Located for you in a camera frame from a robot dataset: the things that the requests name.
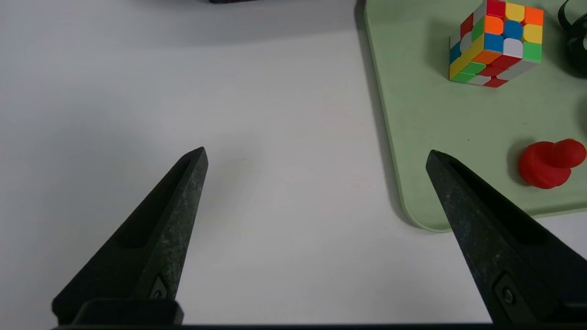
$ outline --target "white table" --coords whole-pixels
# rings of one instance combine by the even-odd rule
[[[402,220],[354,7],[0,2],[3,327],[54,326],[52,298],[199,146],[185,323],[488,321],[454,236]],[[585,218],[541,222],[586,255]]]

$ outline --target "screw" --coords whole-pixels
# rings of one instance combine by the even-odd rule
[[[514,293],[510,290],[510,288],[504,288],[501,295],[504,297],[504,301],[508,305],[513,305],[515,303],[515,296]]]

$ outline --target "green tray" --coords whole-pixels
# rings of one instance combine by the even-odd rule
[[[448,37],[481,1],[367,1],[397,186],[418,226],[450,230],[424,168],[431,149],[462,161],[531,216],[587,210],[587,164],[552,190],[526,186],[517,170],[530,143],[569,137],[587,143],[587,80],[565,69],[564,36],[553,20],[560,2],[517,1],[545,9],[543,63],[493,89],[447,78]]]

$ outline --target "red toy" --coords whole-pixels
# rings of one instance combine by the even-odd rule
[[[551,189],[569,180],[571,168],[581,165],[586,156],[585,146],[573,139],[537,142],[524,150],[519,173],[530,186]]]

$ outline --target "black object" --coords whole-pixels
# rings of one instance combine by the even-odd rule
[[[569,0],[566,0],[558,10],[558,22],[566,31],[566,55],[571,65],[587,78],[587,49],[585,49],[585,38],[587,38],[587,14],[579,17],[571,25],[565,16],[565,7]]]
[[[57,329],[587,329],[587,262],[458,160],[426,170],[495,324],[180,326],[174,301],[207,171],[182,157],[53,301]]]
[[[234,4],[236,2],[254,1],[254,0],[208,0],[211,4]]]
[[[80,315],[84,304],[83,312],[92,313],[92,320],[99,319],[95,308],[116,310],[117,307],[121,316],[118,319],[122,319],[129,309],[122,308],[121,300],[166,299],[177,305],[174,299],[207,170],[208,159],[203,147],[185,154],[171,168],[55,297],[53,313],[60,325],[75,323],[76,317],[78,321],[87,320],[87,315]],[[149,303],[139,304],[146,306],[145,317],[148,311],[154,312],[147,306]],[[173,309],[173,306],[165,305],[165,308]],[[102,317],[113,316],[110,313]],[[171,318],[179,324],[183,315]]]
[[[494,322],[587,322],[587,261],[455,158],[426,170]]]

